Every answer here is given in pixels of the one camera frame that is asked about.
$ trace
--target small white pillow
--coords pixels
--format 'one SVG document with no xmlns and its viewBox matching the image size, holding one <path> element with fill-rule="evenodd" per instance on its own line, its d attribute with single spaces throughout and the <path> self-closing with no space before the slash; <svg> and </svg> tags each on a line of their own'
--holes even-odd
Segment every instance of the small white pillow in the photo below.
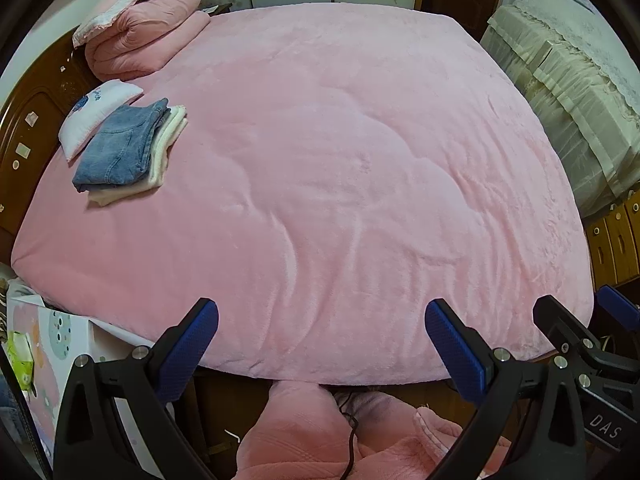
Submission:
<svg viewBox="0 0 640 480">
<path fill-rule="evenodd" d="M 131 104 L 143 93 L 144 90 L 139 86 L 111 79 L 82 96 L 66 116 L 58 133 L 66 160 L 71 161 L 82 151 L 116 108 Z"/>
</svg>

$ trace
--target sticker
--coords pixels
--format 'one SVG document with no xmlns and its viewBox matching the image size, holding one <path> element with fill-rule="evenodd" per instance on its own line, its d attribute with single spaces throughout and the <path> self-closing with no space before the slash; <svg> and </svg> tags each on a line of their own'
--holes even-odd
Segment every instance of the sticker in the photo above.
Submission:
<svg viewBox="0 0 640 480">
<path fill-rule="evenodd" d="M 33 125 L 36 123 L 36 121 L 38 120 L 38 114 L 36 112 L 29 112 L 27 114 L 27 116 L 24 118 L 25 121 L 27 121 L 27 124 L 33 128 Z"/>
<path fill-rule="evenodd" d="M 29 158 L 29 154 L 31 153 L 31 148 L 28 148 L 23 143 L 18 142 L 18 146 L 15 149 L 15 153 L 20 155 L 22 158 Z"/>
</svg>

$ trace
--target lace cloth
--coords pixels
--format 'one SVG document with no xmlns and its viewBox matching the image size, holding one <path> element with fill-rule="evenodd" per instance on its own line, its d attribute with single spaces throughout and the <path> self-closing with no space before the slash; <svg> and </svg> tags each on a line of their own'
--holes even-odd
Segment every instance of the lace cloth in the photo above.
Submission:
<svg viewBox="0 0 640 480">
<path fill-rule="evenodd" d="M 640 115 L 640 72 L 603 17 L 575 0 L 516 0 L 513 5 L 546 23 L 589 56 Z"/>
</svg>

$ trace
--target folded clothes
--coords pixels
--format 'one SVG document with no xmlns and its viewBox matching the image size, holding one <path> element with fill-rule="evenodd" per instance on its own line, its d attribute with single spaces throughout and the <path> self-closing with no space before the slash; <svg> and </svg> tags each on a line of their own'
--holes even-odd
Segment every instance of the folded clothes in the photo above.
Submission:
<svg viewBox="0 0 640 480">
<path fill-rule="evenodd" d="M 91 189 L 89 190 L 89 200 L 91 202 L 101 206 L 107 205 L 121 198 L 162 186 L 164 172 L 168 164 L 167 150 L 187 124 L 187 119 L 185 118 L 187 110 L 184 106 L 173 106 L 169 108 L 169 111 L 169 115 L 164 118 L 162 126 L 151 143 L 151 162 L 149 164 L 149 172 L 144 178 L 129 186 Z"/>
<path fill-rule="evenodd" d="M 149 168 L 150 147 L 168 100 L 146 107 L 122 105 L 107 117 L 84 150 L 73 184 L 78 192 L 95 184 L 126 186 Z"/>
</svg>

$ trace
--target drawer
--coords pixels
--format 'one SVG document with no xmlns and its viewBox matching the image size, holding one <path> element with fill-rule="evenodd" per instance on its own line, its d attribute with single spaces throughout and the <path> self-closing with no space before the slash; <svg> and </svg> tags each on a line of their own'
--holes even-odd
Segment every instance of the drawer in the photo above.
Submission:
<svg viewBox="0 0 640 480">
<path fill-rule="evenodd" d="M 616 278 L 618 283 L 628 282 L 636 278 L 640 271 L 636 243 L 625 207 L 623 205 L 617 206 L 605 217 L 605 222 L 613 251 Z"/>
<path fill-rule="evenodd" d="M 587 241 L 591 253 L 593 281 L 598 290 L 603 285 L 616 285 L 616 267 L 613 263 L 613 250 L 609 240 L 607 224 L 603 219 L 587 228 Z"/>
<path fill-rule="evenodd" d="M 636 251 L 640 248 L 640 192 L 625 202 L 626 215 L 629 217 L 631 232 L 636 242 Z"/>
</svg>

